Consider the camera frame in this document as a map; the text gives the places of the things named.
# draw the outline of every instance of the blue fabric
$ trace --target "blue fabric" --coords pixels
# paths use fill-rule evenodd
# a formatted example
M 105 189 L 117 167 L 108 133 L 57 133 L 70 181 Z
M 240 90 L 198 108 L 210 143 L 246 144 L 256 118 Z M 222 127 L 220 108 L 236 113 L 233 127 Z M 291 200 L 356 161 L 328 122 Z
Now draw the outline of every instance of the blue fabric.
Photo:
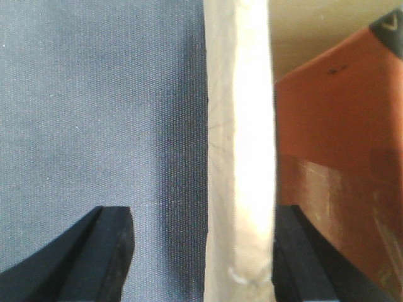
M 201 301 L 202 0 L 0 1 L 0 272 L 96 205 L 128 205 L 122 301 Z

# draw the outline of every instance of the dark ink spot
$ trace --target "dark ink spot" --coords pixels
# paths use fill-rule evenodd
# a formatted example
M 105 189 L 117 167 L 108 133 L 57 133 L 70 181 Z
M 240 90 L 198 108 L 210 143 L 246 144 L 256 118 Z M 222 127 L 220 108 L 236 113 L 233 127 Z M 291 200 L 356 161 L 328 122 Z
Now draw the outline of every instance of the dark ink spot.
M 335 68 L 329 69 L 329 71 L 327 72 L 327 74 L 337 74 L 338 70 Z

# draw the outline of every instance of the white paper strip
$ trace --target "white paper strip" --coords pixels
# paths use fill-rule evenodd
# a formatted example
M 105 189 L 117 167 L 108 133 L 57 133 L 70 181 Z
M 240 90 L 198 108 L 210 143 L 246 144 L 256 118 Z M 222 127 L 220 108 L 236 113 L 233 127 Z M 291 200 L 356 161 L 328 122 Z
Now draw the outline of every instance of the white paper strip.
M 205 0 L 205 302 L 274 301 L 275 115 L 266 0 Z

